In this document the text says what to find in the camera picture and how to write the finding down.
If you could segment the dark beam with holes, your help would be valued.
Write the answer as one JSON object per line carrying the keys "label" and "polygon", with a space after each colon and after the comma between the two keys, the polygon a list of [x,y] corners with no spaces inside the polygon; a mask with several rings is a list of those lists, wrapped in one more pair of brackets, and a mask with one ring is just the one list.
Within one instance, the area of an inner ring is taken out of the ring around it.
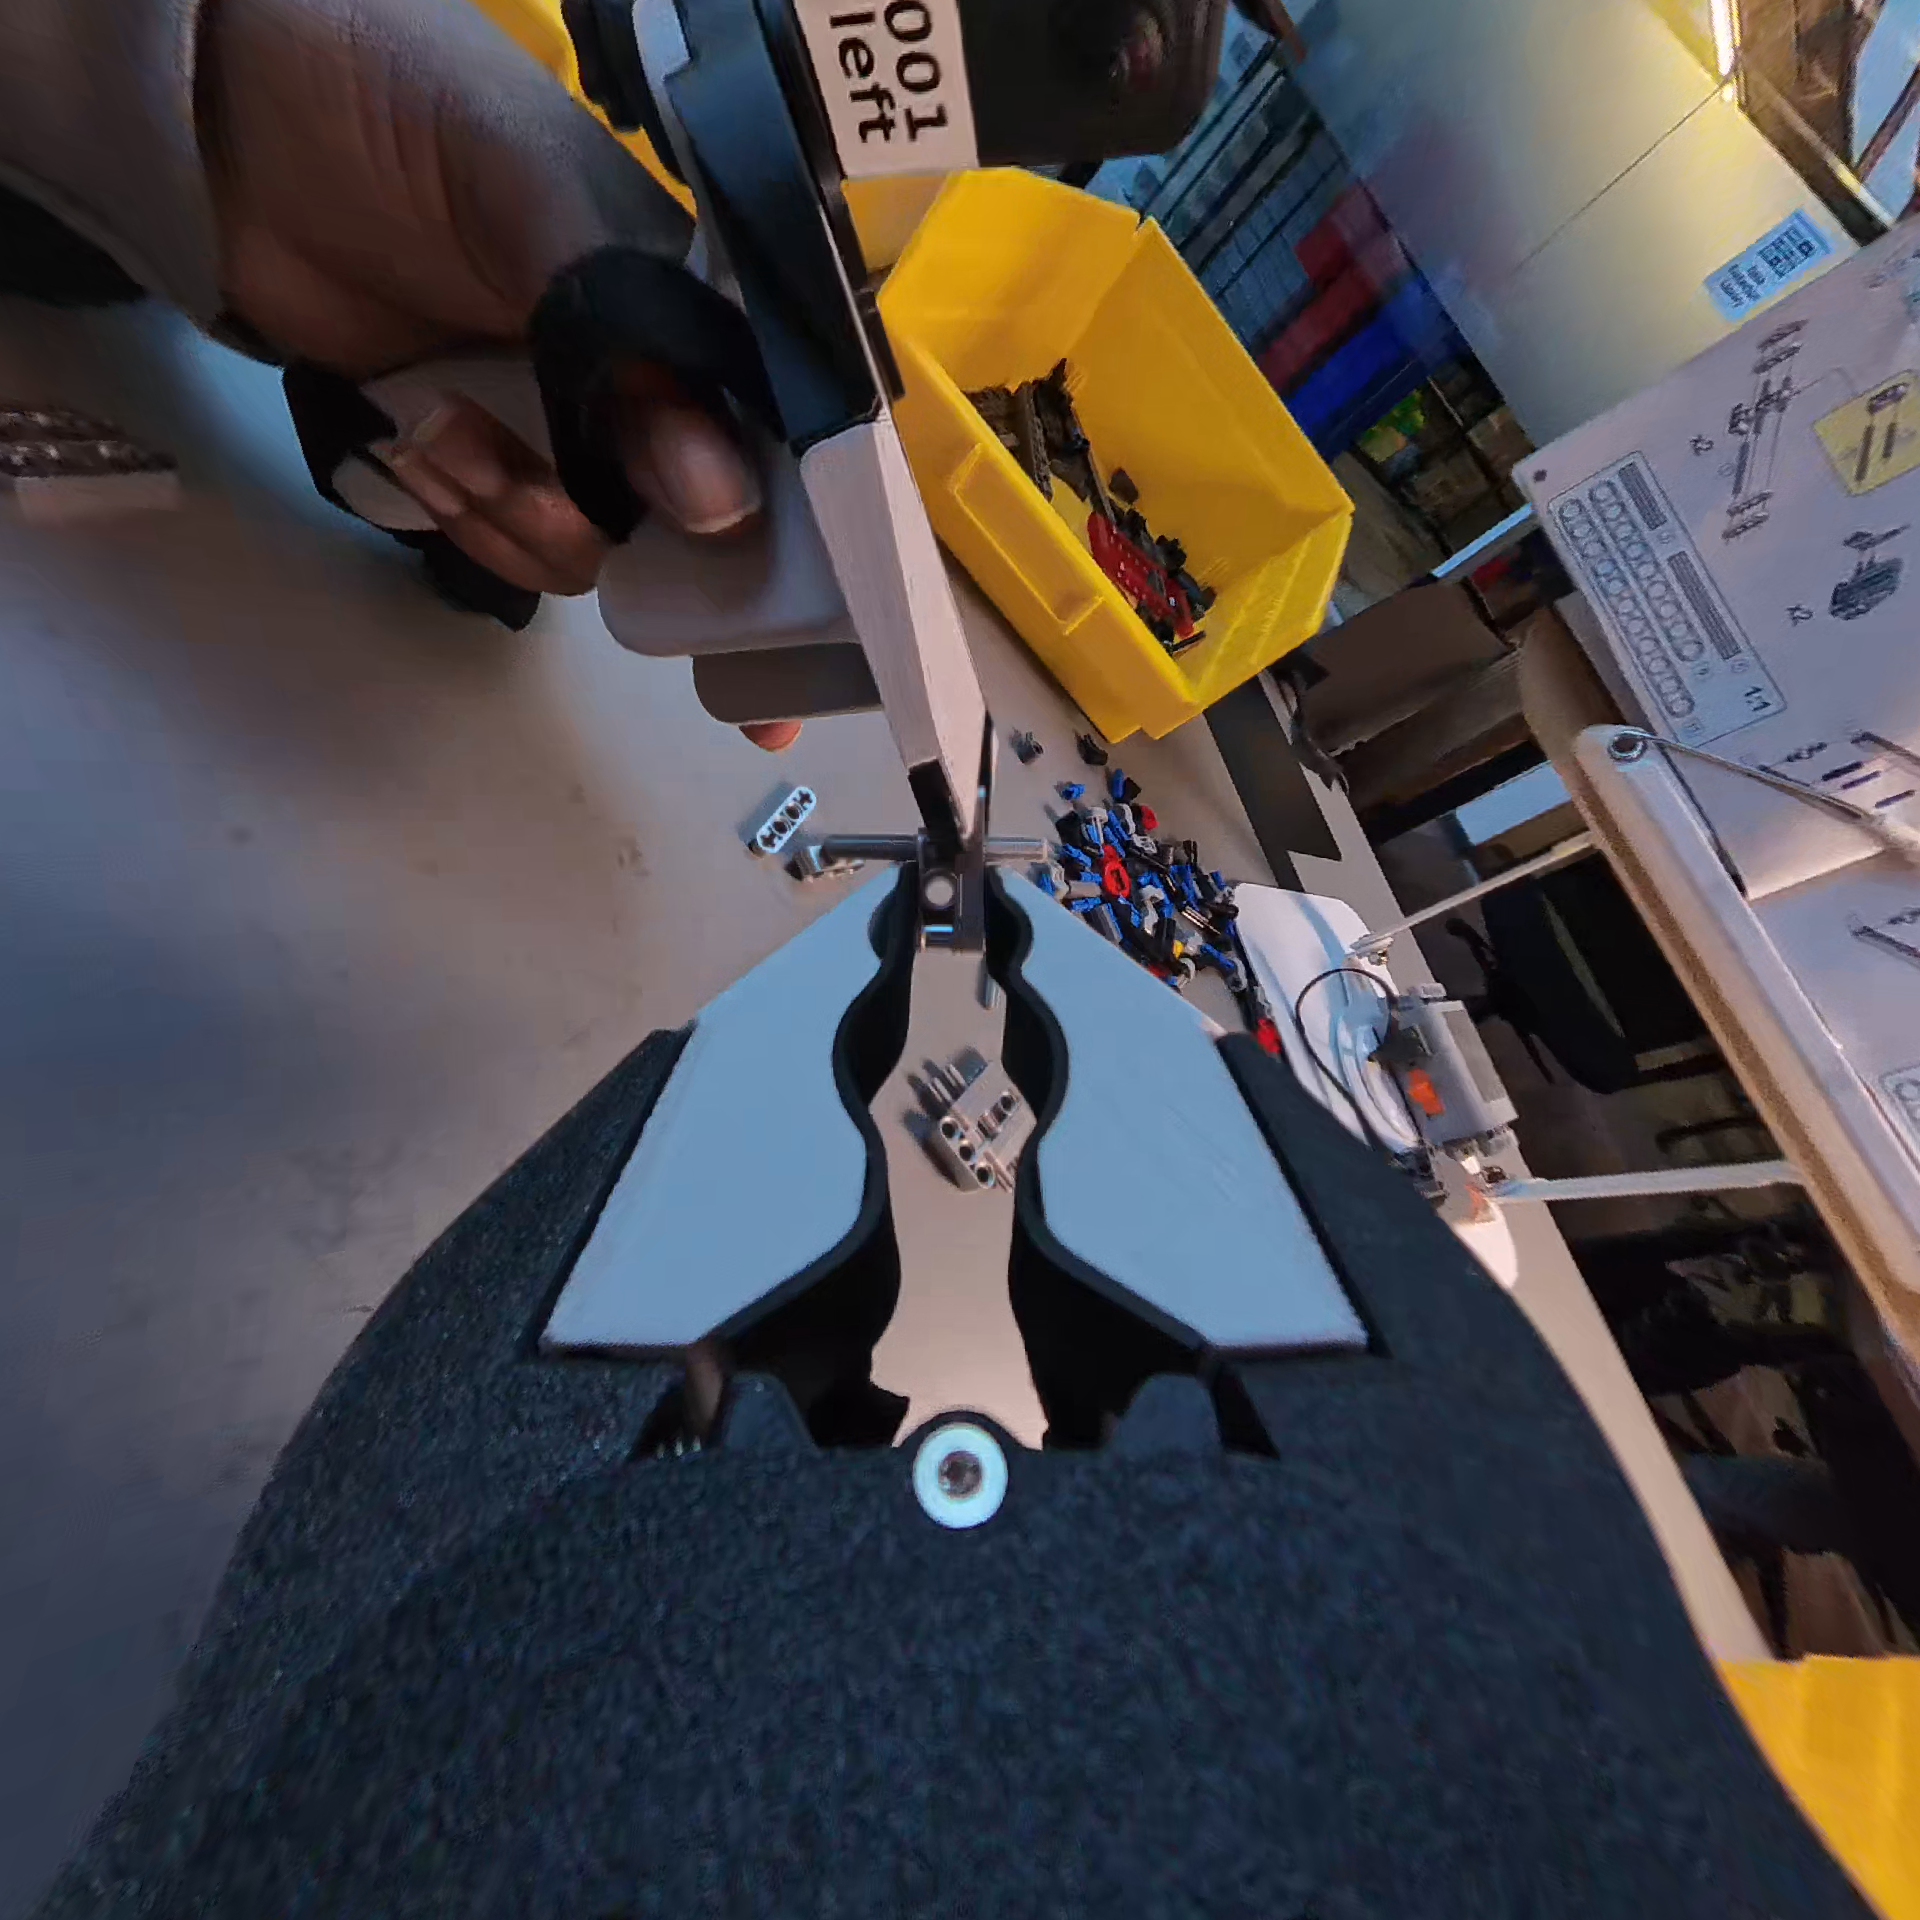
{"label": "dark beam with holes", "polygon": [[3,511],[30,523],[164,512],[182,500],[176,463],[114,426],[64,408],[3,409]]}

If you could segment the grey motor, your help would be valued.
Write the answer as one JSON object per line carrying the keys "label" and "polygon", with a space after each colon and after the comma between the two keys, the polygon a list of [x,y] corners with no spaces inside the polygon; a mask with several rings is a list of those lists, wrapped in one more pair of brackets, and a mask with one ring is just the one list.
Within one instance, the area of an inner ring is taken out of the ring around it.
{"label": "grey motor", "polygon": [[1395,1154],[1417,1193],[1456,1232],[1504,1224],[1497,1176],[1478,1154],[1419,1143]]}

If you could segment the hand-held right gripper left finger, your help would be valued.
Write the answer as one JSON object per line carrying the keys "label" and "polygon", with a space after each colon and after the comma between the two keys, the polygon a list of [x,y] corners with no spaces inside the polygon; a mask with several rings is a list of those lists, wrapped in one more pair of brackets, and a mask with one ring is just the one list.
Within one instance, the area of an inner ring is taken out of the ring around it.
{"label": "hand-held right gripper left finger", "polygon": [[543,1351],[721,1349],[777,1377],[823,1445],[889,1445],[874,1354],[900,1291],[874,1100],[906,1047],[911,868],[855,889],[721,992],[575,1253]]}

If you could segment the yellow storage bin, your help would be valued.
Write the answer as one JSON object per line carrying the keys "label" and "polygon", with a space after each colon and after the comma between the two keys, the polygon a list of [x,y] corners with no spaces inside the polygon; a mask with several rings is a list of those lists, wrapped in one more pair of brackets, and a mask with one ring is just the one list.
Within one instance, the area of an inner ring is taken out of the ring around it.
{"label": "yellow storage bin", "polygon": [[[1129,208],[1018,169],[952,176],[878,312],[896,420],[938,537],[1098,735],[1167,736],[1326,621],[1353,504],[1175,248]],[[1174,657],[972,396],[1065,368],[1102,474],[1217,595]]]}
{"label": "yellow storage bin", "polygon": [[644,129],[625,129],[611,114],[606,103],[591,91],[591,82],[606,82],[606,63],[598,50],[587,55],[587,69],[571,32],[571,16],[585,15],[585,5],[562,2],[474,2],[497,28],[502,28],[518,47],[548,72],[564,91],[587,111],[587,114],[608,131],[616,143],[655,178],[660,189],[692,218],[698,205],[690,189],[684,185],[675,168],[660,154],[659,144]]}
{"label": "yellow storage bin", "polygon": [[1864,1898],[1918,1916],[1918,1659],[1720,1661],[1795,1804]]}

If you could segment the stack of blue bins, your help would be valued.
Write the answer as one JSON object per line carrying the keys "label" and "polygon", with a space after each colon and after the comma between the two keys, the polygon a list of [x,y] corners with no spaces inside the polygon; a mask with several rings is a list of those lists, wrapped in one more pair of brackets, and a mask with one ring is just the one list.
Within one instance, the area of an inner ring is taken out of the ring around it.
{"label": "stack of blue bins", "polygon": [[1287,412],[1312,448],[1330,460],[1435,370],[1470,352],[1427,277],[1414,272],[1287,394]]}

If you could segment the stack of red bins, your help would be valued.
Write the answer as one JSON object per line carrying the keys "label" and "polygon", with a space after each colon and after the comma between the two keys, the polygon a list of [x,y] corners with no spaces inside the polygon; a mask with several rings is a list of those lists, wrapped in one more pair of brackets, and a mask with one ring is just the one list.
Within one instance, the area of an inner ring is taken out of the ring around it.
{"label": "stack of red bins", "polygon": [[1415,272],[1396,229],[1364,184],[1351,184],[1297,245],[1305,293],[1258,352],[1280,396],[1297,394],[1342,345],[1369,327]]}

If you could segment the person's left hand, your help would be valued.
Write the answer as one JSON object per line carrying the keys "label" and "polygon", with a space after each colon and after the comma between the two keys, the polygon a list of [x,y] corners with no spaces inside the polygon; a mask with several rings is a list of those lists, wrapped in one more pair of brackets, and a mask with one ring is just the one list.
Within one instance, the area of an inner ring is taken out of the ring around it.
{"label": "person's left hand", "polygon": [[[690,218],[472,5],[203,5],[196,72],[226,315],[354,386],[524,348],[562,267],[604,248],[678,266]],[[648,511],[734,537],[762,477],[675,375],[614,375]],[[466,397],[376,443],[391,485],[472,563],[529,592],[598,588],[611,540],[551,465]]]}

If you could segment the pile of mixed small connectors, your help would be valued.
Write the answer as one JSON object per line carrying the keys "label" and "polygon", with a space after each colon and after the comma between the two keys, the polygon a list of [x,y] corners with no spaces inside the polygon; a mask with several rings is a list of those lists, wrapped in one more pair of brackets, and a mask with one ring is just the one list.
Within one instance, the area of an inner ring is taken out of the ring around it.
{"label": "pile of mixed small connectors", "polygon": [[1047,848],[1028,868],[1033,885],[1175,992],[1209,977],[1279,1059],[1273,999],[1242,939],[1234,888],[1203,866],[1193,842],[1163,834],[1122,769],[1062,783],[1057,799]]}

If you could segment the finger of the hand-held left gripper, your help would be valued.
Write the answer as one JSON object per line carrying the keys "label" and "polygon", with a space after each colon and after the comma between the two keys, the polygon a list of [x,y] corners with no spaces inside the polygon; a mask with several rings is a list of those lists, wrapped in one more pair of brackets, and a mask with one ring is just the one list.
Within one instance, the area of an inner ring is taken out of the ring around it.
{"label": "finger of the hand-held left gripper", "polygon": [[801,480],[924,831],[964,845],[982,820],[987,705],[896,420],[815,443]]}

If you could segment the dark stand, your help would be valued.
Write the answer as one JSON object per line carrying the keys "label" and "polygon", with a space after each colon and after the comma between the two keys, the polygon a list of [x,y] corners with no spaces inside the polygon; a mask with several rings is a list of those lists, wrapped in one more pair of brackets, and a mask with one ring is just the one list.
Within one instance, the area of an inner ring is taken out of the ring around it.
{"label": "dark stand", "polygon": [[1915,1140],[1846,1063],[1786,948],[1742,897],[1674,759],[1630,740],[1583,649],[1594,617],[1547,617],[1521,648],[1528,728],[1649,933],[1862,1281],[1888,1345],[1915,1361]]}

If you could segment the white instruction sheet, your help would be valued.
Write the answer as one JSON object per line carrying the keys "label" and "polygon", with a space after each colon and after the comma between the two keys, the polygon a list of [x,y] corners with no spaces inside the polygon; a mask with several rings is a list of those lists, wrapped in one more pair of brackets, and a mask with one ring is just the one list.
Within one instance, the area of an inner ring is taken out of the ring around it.
{"label": "white instruction sheet", "polygon": [[1907,220],[1521,468],[1627,721],[1912,1140],[1915,287]]}

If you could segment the chrome beam assembly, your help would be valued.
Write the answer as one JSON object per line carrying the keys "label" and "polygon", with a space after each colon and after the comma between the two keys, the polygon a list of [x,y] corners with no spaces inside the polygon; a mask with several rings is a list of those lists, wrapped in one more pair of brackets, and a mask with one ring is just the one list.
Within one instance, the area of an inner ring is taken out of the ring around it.
{"label": "chrome beam assembly", "polygon": [[919,1098],[919,1140],[960,1191],[1014,1191],[1036,1115],[998,1059],[963,1047],[926,1059],[911,1076]]}

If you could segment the pile of black red beams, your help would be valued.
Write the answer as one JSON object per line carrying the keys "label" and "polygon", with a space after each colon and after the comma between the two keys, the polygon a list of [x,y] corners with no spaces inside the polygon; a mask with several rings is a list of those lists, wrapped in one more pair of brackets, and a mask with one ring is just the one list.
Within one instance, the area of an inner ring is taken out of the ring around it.
{"label": "pile of black red beams", "polygon": [[1156,536],[1129,471],[1104,466],[1072,396],[1067,359],[1015,386],[968,394],[995,440],[1044,498],[1062,489],[1087,507],[1089,554],[1168,657],[1204,639],[1217,592],[1198,580],[1175,536]]}

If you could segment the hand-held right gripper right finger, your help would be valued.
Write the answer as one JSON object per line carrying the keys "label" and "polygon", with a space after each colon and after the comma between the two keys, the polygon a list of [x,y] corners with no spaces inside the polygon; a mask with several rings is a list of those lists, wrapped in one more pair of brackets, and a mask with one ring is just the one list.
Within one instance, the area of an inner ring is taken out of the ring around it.
{"label": "hand-held right gripper right finger", "polygon": [[1102,1447],[1161,1377],[1250,1440],[1244,1363],[1350,1361],[1369,1328],[1224,1039],[1019,873],[991,877],[987,933],[1036,1120],[1009,1295],[1043,1447]]}

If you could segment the grey drawer cabinet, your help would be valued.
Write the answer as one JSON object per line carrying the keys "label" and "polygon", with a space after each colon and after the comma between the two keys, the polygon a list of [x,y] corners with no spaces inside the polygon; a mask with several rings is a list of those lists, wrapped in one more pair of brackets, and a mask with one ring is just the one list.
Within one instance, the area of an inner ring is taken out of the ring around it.
{"label": "grey drawer cabinet", "polygon": [[1305,297],[1299,245],[1350,184],[1305,87],[1280,55],[1262,55],[1168,156],[1143,218],[1238,332],[1262,332]]}

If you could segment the grey battery box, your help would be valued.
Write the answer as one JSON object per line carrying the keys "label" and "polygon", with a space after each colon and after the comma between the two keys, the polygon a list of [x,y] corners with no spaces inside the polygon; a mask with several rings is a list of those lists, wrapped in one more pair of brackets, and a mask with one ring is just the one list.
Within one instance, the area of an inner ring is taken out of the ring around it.
{"label": "grey battery box", "polygon": [[1507,1151],[1519,1107],[1468,1005],[1441,985],[1388,997],[1374,1063],[1427,1147],[1481,1161]]}

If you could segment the white lamp base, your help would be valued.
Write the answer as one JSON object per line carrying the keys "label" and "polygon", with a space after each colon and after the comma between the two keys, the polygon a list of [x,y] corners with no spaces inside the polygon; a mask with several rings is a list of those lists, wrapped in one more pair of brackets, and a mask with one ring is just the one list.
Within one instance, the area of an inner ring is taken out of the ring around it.
{"label": "white lamp base", "polygon": [[[1380,954],[1363,944],[1364,923],[1342,901],[1258,885],[1242,885],[1238,901],[1240,935],[1273,1001],[1287,1063],[1336,1120],[1409,1178],[1395,1154],[1423,1140],[1374,1052],[1388,997],[1434,980],[1401,987]],[[1511,1128],[1507,1151],[1480,1161],[1497,1186],[1514,1145]],[[1451,1232],[1497,1284],[1519,1288],[1521,1253],[1507,1221]]]}

